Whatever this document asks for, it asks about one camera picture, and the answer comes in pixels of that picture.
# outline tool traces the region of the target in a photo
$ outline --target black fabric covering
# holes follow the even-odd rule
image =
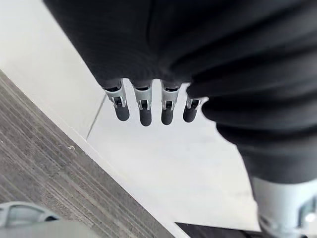
[[[102,87],[191,80],[250,175],[317,178],[316,0],[45,3]]]

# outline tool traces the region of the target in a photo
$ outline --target black rubber fingertip pad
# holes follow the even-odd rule
[[[162,109],[161,121],[164,125],[169,125],[173,120],[173,111],[171,109]]]
[[[195,108],[187,108],[187,106],[185,106],[184,113],[183,113],[184,121],[186,121],[187,123],[192,122],[196,117],[196,113],[197,113],[197,110],[195,110]]]
[[[116,108],[115,113],[117,115],[117,118],[121,121],[126,121],[130,117],[128,105],[126,105],[125,107]]]
[[[149,126],[152,122],[151,110],[140,110],[140,122],[143,126]]]

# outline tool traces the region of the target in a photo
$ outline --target white floor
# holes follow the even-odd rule
[[[126,80],[129,121],[117,120],[106,99],[87,138],[103,90],[40,0],[0,5],[0,68],[174,236],[187,237],[174,222],[259,229],[235,147],[200,112],[193,123],[183,121],[185,87],[173,123],[164,126],[156,80],[153,122],[142,127]]]

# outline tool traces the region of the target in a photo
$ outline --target robotic hand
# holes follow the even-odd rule
[[[162,122],[191,82],[184,120],[204,115],[234,143],[268,237],[296,238],[317,202],[317,1],[45,0],[97,82],[127,120],[122,78],[151,123],[152,79]]]

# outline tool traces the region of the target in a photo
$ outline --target gray carpet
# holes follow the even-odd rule
[[[7,201],[45,206],[101,237],[173,237],[0,72],[0,203]]]

